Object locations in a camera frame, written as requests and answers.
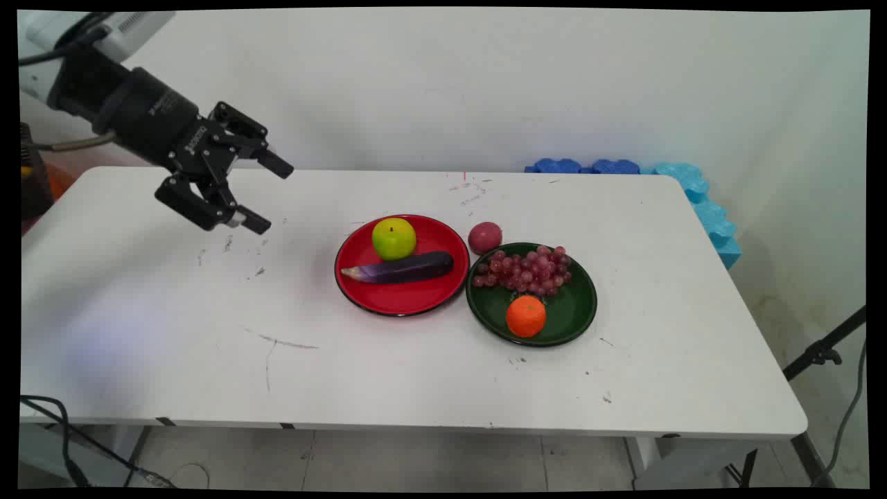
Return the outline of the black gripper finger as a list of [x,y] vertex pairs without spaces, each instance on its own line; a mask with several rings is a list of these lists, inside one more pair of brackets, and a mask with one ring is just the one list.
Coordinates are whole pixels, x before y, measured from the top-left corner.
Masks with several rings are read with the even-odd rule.
[[177,142],[177,171],[191,180],[221,180],[237,160],[256,161],[280,179],[295,171],[270,150],[263,124],[224,101],[208,117],[198,116]]
[[200,187],[201,183],[184,175],[171,175],[159,185],[155,198],[204,231],[228,225],[262,236],[272,227],[269,219],[238,203],[226,186],[218,189],[208,183]]

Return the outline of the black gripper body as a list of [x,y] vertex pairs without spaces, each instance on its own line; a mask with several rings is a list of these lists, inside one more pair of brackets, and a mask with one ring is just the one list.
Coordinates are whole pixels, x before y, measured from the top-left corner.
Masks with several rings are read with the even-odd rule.
[[73,152],[116,144],[177,173],[177,142],[197,105],[142,67],[127,69],[95,48],[64,56],[47,105],[91,124],[94,136],[49,146]]

